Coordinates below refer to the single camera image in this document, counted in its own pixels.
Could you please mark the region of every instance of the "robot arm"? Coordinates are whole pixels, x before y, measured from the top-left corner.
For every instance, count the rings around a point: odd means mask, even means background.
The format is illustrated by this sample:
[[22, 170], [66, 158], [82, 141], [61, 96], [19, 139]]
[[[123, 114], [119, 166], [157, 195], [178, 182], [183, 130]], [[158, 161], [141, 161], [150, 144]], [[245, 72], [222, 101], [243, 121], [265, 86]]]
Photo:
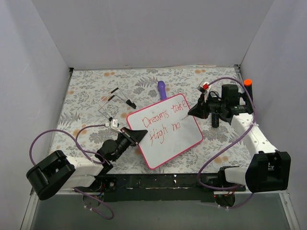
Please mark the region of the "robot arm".
[[40, 200], [46, 200], [59, 190], [74, 187], [89, 187], [96, 177], [106, 174], [129, 146], [136, 146], [147, 130], [118, 129], [117, 120], [112, 120], [111, 130], [118, 134], [117, 140], [106, 140], [97, 151], [101, 164], [87, 158], [66, 156], [57, 150], [32, 167], [26, 174]]
[[[246, 89], [252, 99], [251, 85]], [[222, 86], [222, 97], [211, 92], [207, 82], [202, 82], [198, 90], [202, 92], [198, 103], [188, 115], [207, 119], [209, 114], [227, 121], [241, 136], [252, 124], [253, 109], [246, 93], [239, 93], [238, 86]], [[240, 105], [243, 98], [245, 105]], [[222, 167], [219, 179], [225, 183], [245, 185], [253, 193], [285, 190], [288, 186], [291, 158], [287, 152], [280, 152], [264, 136], [256, 123], [243, 138], [252, 160], [248, 167]]]

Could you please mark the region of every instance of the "red object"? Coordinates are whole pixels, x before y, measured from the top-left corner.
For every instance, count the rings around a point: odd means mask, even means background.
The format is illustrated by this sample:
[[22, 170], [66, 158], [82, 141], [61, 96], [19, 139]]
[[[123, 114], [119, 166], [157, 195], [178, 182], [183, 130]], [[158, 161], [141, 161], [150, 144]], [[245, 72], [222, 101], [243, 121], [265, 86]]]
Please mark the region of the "red object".
[[251, 86], [252, 85], [252, 80], [251, 79], [246, 79], [245, 81], [244, 81], [244, 86]]
[[209, 88], [209, 85], [208, 85], [208, 84], [204, 84], [204, 85], [202, 86], [202, 88], [203, 88], [204, 90], [206, 90], [206, 89]]

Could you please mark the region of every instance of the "floral tablecloth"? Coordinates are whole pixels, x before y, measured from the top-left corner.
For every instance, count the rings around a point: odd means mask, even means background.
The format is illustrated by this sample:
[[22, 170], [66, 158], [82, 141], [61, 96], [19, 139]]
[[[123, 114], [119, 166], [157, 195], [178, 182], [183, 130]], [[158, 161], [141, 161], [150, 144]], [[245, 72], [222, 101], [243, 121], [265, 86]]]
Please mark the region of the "floral tablecloth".
[[[108, 120], [98, 112], [98, 102], [119, 87], [137, 109], [149, 106], [160, 100], [157, 82], [166, 83], [167, 96], [183, 93], [190, 106], [200, 96], [197, 86], [202, 80], [208, 82], [222, 76], [237, 78], [234, 68], [172, 68], [172, 69], [124, 69], [124, 70], [84, 70], [74, 71], [71, 77], [58, 129], [76, 136], [78, 131], [88, 125], [103, 124]], [[221, 85], [231, 83], [222, 80], [213, 85], [221, 93]], [[118, 119], [120, 127], [129, 127], [126, 117], [133, 108], [117, 97], [108, 103], [106, 111]], [[199, 168], [219, 150], [234, 141], [238, 135], [228, 123], [220, 121], [219, 128], [211, 127], [211, 119], [197, 119], [203, 132], [204, 141], [182, 153], [155, 170], [150, 170], [138, 147], [129, 147], [112, 164], [109, 173], [196, 173]], [[109, 128], [89, 128], [84, 130], [78, 141], [85, 150], [97, 151], [104, 140], [116, 139], [117, 135]], [[73, 141], [62, 133], [54, 135], [51, 152], [62, 150], [66, 155], [82, 157]], [[203, 172], [215, 173], [221, 166], [247, 165], [250, 155], [243, 143], [239, 143], [218, 157]]]

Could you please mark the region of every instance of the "red handwritten text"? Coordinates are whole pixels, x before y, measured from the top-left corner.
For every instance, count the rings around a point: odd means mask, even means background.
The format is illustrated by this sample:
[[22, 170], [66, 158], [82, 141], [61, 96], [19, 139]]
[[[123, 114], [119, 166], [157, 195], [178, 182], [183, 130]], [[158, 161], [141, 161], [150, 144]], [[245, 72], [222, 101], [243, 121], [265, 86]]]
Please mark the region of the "red handwritten text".
[[182, 101], [182, 106], [185, 107], [185, 108], [187, 108], [188, 105], [187, 105], [187, 102], [186, 102], [185, 100]]
[[178, 122], [177, 124], [172, 124], [173, 126], [173, 131], [180, 129], [180, 123]]
[[143, 121], [144, 126], [148, 128], [152, 123], [160, 121], [162, 118], [168, 118], [168, 117], [169, 115], [167, 111], [165, 110], [164, 112], [160, 113], [159, 115], [153, 116], [152, 118], [144, 117], [142, 121]]
[[150, 140], [152, 141], [152, 145], [155, 139], [160, 139], [160, 144], [163, 144], [164, 142], [164, 135], [168, 133], [167, 129], [164, 127], [164, 125], [162, 125], [162, 129], [161, 130], [157, 130], [154, 129], [149, 133], [150, 135]]
[[174, 113], [183, 110], [181, 103], [178, 102], [178, 105], [174, 104], [172, 110], [174, 111]]

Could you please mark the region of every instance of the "purple object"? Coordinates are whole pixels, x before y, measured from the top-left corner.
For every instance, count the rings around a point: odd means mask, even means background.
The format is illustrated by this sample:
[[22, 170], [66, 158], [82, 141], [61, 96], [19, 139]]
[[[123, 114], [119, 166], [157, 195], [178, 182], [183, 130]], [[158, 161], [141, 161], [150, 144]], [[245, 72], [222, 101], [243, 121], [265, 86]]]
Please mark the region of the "purple object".
[[162, 80], [158, 81], [158, 90], [160, 92], [161, 101], [165, 100], [167, 98], [167, 96], [166, 96], [164, 81], [162, 81]]

